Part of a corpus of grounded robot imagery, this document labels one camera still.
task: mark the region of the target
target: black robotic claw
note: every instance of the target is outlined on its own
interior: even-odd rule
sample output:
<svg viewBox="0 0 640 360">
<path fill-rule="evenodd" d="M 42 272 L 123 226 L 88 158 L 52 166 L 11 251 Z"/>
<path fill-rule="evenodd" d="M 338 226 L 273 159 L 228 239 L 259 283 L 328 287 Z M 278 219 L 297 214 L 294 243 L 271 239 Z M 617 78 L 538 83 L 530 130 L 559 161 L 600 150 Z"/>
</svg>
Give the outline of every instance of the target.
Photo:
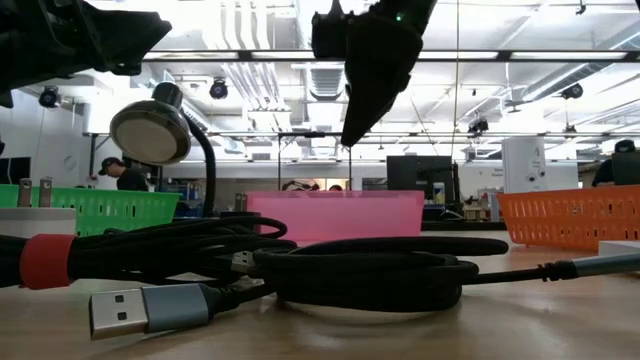
<svg viewBox="0 0 640 360">
<path fill-rule="evenodd" d="M 0 0 L 0 106 L 11 105 L 11 89 L 91 68 L 140 74 L 144 55 L 169 31 L 157 13 L 102 11 L 82 0 Z"/>
<path fill-rule="evenodd" d="M 354 15 L 344 14 L 334 0 L 328 14 L 313 17 L 314 56 L 345 61 L 349 105 L 343 145 L 355 145 L 406 89 L 436 1 L 381 0 Z"/>
</svg>

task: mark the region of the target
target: table surface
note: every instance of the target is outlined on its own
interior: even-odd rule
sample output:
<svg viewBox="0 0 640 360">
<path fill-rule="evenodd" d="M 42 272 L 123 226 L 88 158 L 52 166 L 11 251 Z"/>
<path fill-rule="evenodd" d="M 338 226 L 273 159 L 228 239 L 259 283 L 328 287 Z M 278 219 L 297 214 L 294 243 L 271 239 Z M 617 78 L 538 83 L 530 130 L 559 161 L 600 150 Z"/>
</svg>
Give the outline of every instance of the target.
<svg viewBox="0 0 640 360">
<path fill-rule="evenodd" d="M 447 233 L 507 239 L 506 232 Z M 477 258 L 483 272 L 585 256 L 513 246 Z M 635 274 L 468 286 L 455 308 L 396 315 L 244 304 L 206 327 L 89 341 L 87 301 L 136 283 L 78 281 L 69 288 L 0 290 L 2 359 L 638 359 L 640 278 Z"/>
</svg>

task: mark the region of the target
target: ceiling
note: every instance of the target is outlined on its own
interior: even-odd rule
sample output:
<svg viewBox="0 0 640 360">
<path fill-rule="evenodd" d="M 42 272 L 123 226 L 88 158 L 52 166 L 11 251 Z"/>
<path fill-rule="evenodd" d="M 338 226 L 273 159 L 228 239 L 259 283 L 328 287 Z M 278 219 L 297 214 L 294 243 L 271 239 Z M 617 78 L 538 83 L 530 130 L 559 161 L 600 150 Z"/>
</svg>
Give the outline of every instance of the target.
<svg viewBox="0 0 640 360">
<path fill-rule="evenodd" d="M 158 11 L 172 22 L 174 30 L 154 50 L 194 51 L 308 49 L 309 19 L 314 11 L 326 12 L 331 3 L 329 0 L 88 2 L 102 9 Z M 372 1 L 341 3 L 345 10 L 357 13 L 366 10 Z M 423 36 L 424 48 L 611 50 L 617 49 L 615 46 L 628 39 L 629 34 L 640 33 L 640 16 L 634 0 L 585 0 L 586 11 L 581 15 L 576 14 L 578 3 L 578 0 L 460 0 L 459 3 L 440 0 Z M 407 90 L 372 131 L 453 133 L 455 124 L 466 132 L 469 121 L 480 117 L 489 121 L 489 132 L 562 132 L 567 122 L 576 124 L 580 133 L 613 131 L 615 135 L 616 131 L 638 131 L 640 102 L 635 103 L 640 99 L 638 64 L 614 64 L 580 79 L 584 88 L 580 99 L 564 100 L 556 97 L 556 93 L 549 94 L 518 106 L 520 111 L 515 113 L 505 105 L 505 100 L 520 100 L 523 91 L 526 94 L 535 86 L 538 89 L 546 86 L 549 80 L 571 73 L 578 65 L 418 63 Z M 147 71 L 134 83 L 148 84 L 144 76 L 156 80 L 171 77 L 204 116 L 212 132 L 340 131 L 342 127 L 348 99 L 341 94 L 344 78 L 340 64 L 174 62 L 145 66 Z M 273 76 L 273 81 L 266 80 L 270 86 L 264 85 L 262 76 Z M 226 78 L 227 98 L 214 100 L 209 96 L 214 78 Z M 318 101 L 310 89 L 330 94 L 333 91 L 336 96 L 333 101 Z M 265 137 L 258 141 L 238 136 L 233 141 L 243 143 L 240 153 L 221 152 L 221 156 L 251 158 L 253 154 L 269 153 L 275 159 L 278 148 L 273 139 Z M 387 134 L 363 139 L 354 147 L 353 155 L 377 159 L 407 152 L 440 155 L 453 152 L 454 157 L 464 158 L 464 151 L 497 151 L 502 138 L 458 137 L 453 146 L 451 140 L 451 136 L 411 138 Z M 546 141 L 547 157 L 561 159 L 599 156 L 610 151 L 615 142 L 599 136 Z M 214 142 L 225 146 L 221 141 L 214 139 Z M 333 138 L 298 139 L 287 146 L 285 153 L 292 159 L 346 154 Z"/>
</svg>

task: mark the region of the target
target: lamp head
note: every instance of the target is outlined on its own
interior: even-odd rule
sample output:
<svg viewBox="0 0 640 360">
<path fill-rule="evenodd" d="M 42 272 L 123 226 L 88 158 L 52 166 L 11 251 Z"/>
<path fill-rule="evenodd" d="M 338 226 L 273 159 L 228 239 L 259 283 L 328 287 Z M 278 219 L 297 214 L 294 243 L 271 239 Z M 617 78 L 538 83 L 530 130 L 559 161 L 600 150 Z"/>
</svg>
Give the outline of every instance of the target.
<svg viewBox="0 0 640 360">
<path fill-rule="evenodd" d="M 111 138 L 136 160 L 160 166 L 177 163 L 191 148 L 189 125 L 180 115 L 182 92 L 165 82 L 156 86 L 152 98 L 120 110 L 111 120 Z"/>
</svg>

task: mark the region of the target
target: plastic basket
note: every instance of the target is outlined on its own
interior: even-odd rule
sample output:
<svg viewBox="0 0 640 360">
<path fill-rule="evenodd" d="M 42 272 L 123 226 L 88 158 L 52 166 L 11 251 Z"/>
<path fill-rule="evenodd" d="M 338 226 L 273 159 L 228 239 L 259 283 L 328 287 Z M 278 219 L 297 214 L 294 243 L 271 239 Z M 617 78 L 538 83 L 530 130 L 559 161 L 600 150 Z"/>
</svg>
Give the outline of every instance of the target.
<svg viewBox="0 0 640 360">
<path fill-rule="evenodd" d="M 31 203 L 38 203 L 39 188 L 31 190 Z M 102 234 L 105 229 L 134 230 L 166 224 L 173 219 L 179 194 L 138 191 L 110 191 L 79 188 L 53 188 L 51 206 L 75 208 L 79 236 Z M 0 208 L 13 208 L 18 202 L 17 185 L 0 185 Z"/>
<path fill-rule="evenodd" d="M 418 236 L 422 191 L 250 192 L 247 208 L 285 223 L 301 244 L 351 238 Z"/>
<path fill-rule="evenodd" d="M 598 250 L 603 240 L 640 240 L 640 186 L 499 194 L 516 244 Z"/>
</svg>

